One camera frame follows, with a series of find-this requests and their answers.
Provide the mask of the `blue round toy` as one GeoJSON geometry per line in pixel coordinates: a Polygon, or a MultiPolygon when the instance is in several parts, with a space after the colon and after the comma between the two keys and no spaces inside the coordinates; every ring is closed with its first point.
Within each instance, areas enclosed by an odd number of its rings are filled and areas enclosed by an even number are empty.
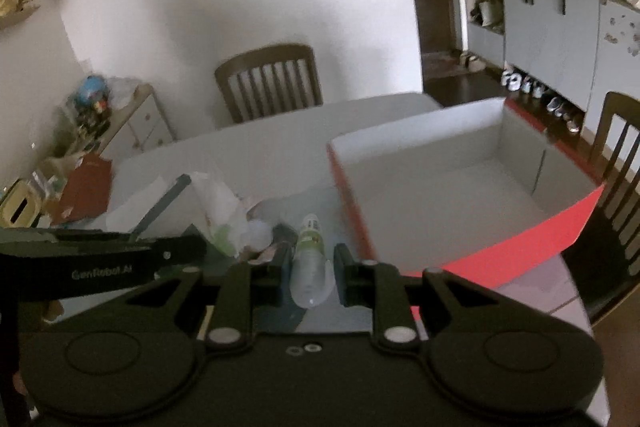
{"type": "Polygon", "coordinates": [[[97,75],[86,77],[76,90],[74,103],[78,108],[93,108],[96,103],[107,106],[108,87],[106,81],[97,75]]]}

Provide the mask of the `white drawer cabinet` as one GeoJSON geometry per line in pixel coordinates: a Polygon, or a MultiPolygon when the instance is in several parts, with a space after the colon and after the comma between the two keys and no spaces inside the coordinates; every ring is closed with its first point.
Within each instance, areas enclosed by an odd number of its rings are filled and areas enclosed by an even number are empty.
{"type": "Polygon", "coordinates": [[[112,114],[110,127],[100,136],[96,153],[119,164],[174,141],[175,135],[160,110],[153,88],[143,83],[134,91],[130,103],[112,114]]]}

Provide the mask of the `clear plastic spray bottle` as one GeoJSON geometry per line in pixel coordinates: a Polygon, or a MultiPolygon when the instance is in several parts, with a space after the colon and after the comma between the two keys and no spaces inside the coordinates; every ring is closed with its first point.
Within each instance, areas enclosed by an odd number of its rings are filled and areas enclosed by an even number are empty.
{"type": "Polygon", "coordinates": [[[333,260],[326,254],[319,218],[311,213],[302,222],[292,258],[291,297],[299,308],[324,303],[335,285],[333,260]]]}

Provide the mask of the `grey wall cupboard unit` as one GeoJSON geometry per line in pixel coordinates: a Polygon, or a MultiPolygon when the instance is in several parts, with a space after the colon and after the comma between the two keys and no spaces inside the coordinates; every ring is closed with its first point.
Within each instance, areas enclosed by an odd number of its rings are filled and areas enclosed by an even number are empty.
{"type": "Polygon", "coordinates": [[[570,134],[597,126],[606,92],[639,88],[639,0],[464,0],[468,52],[517,80],[570,134]]]}

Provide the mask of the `red paper bag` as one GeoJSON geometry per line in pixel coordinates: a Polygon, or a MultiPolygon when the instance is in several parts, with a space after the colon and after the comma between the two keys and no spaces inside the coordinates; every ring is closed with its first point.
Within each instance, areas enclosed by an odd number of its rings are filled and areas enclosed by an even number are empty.
{"type": "Polygon", "coordinates": [[[67,178],[52,225],[99,217],[107,210],[111,186],[112,162],[93,153],[82,156],[67,178]]]}

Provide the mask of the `dark wooden chair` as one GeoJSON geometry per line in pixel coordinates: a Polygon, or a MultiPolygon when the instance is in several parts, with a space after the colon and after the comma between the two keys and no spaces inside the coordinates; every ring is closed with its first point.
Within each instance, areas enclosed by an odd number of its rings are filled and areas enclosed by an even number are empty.
{"type": "Polygon", "coordinates": [[[314,50],[306,44],[274,44],[229,58],[215,80],[235,124],[323,104],[314,50]]]}
{"type": "Polygon", "coordinates": [[[589,321],[596,325],[639,287],[639,101],[610,92],[604,99],[589,164],[602,169],[604,191],[577,241],[562,252],[589,321]]]}

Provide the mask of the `dark wooden chair right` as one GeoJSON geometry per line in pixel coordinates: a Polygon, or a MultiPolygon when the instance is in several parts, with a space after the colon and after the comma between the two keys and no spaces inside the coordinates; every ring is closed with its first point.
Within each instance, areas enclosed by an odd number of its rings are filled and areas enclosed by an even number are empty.
{"type": "Polygon", "coordinates": [[[604,99],[589,164],[602,169],[604,191],[577,241],[562,252],[589,321],[596,325],[639,287],[639,101],[610,92],[604,99]]]}

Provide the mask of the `dark wooden chair far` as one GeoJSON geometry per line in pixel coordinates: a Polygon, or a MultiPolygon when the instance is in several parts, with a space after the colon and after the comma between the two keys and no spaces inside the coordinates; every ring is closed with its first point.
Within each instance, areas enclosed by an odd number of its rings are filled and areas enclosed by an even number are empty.
{"type": "Polygon", "coordinates": [[[314,50],[306,44],[274,44],[229,58],[215,80],[235,124],[323,104],[314,50]]]}

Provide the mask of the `red white cardboard box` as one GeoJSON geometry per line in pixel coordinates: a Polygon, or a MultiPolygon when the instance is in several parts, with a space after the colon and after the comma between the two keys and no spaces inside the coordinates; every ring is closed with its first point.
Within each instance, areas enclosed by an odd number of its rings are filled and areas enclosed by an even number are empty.
{"type": "Polygon", "coordinates": [[[590,167],[505,98],[328,144],[357,254],[497,288],[572,246],[603,193],[590,167]]]}

